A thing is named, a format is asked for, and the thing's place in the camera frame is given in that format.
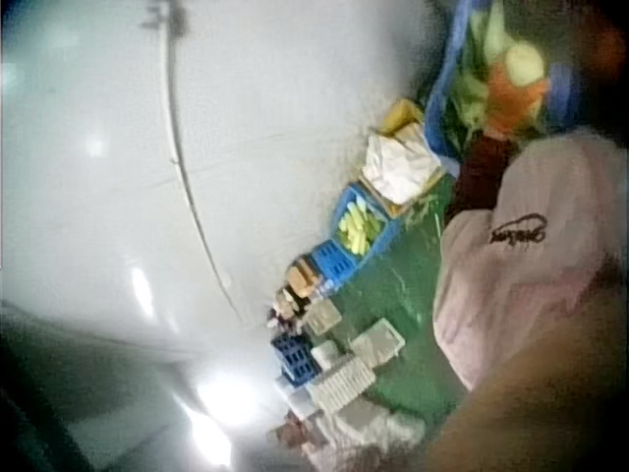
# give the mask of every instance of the logo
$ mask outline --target logo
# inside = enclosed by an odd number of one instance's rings
[[[504,223],[491,231],[489,243],[507,241],[509,246],[516,243],[540,243],[546,238],[548,220],[539,213],[529,213],[514,221]]]

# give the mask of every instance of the pink shirt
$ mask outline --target pink shirt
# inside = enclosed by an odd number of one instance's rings
[[[625,260],[626,220],[627,150],[583,129],[526,147],[494,210],[450,221],[434,335],[467,389],[570,316],[604,257]]]

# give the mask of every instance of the dark red sleeve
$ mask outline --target dark red sleeve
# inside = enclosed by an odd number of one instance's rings
[[[474,137],[454,184],[452,200],[445,210],[446,226],[460,211],[495,208],[502,174],[516,150],[513,143],[495,140],[480,132]]]

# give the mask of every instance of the green floor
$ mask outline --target green floor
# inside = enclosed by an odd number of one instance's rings
[[[460,385],[432,335],[432,298],[440,263],[439,230],[454,179],[444,177],[430,193],[429,207],[417,205],[402,234],[382,256],[369,261],[332,301],[343,315],[327,337],[347,348],[351,339],[382,317],[406,339],[398,358],[375,370],[367,397],[392,409],[440,424],[458,404]]]

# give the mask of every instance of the blue basket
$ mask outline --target blue basket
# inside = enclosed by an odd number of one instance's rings
[[[312,345],[305,336],[281,334],[271,341],[275,355],[282,363],[282,375],[294,386],[316,377],[319,367],[311,354]]]
[[[355,202],[360,195],[367,203],[368,208],[383,223],[382,231],[372,243],[370,251],[359,257],[345,249],[336,237],[338,223],[347,211],[347,204]],[[311,257],[319,270],[329,280],[334,283],[335,290],[338,290],[352,275],[354,275],[365,263],[376,254],[381,254],[389,247],[395,236],[400,233],[401,221],[399,218],[390,219],[384,210],[373,199],[370,193],[360,184],[352,183],[343,192],[341,199],[334,211],[332,218],[332,238],[317,246],[311,253]]]
[[[461,0],[452,21],[450,37],[445,50],[443,66],[426,105],[424,131],[430,149],[441,160],[446,170],[458,177],[460,155],[445,136],[443,114],[456,77],[459,58],[467,38],[470,16],[474,11],[488,10],[491,0]],[[548,78],[550,89],[544,98],[548,128],[552,132],[565,131],[577,124],[580,102],[579,83],[576,74],[563,64],[550,64]]]

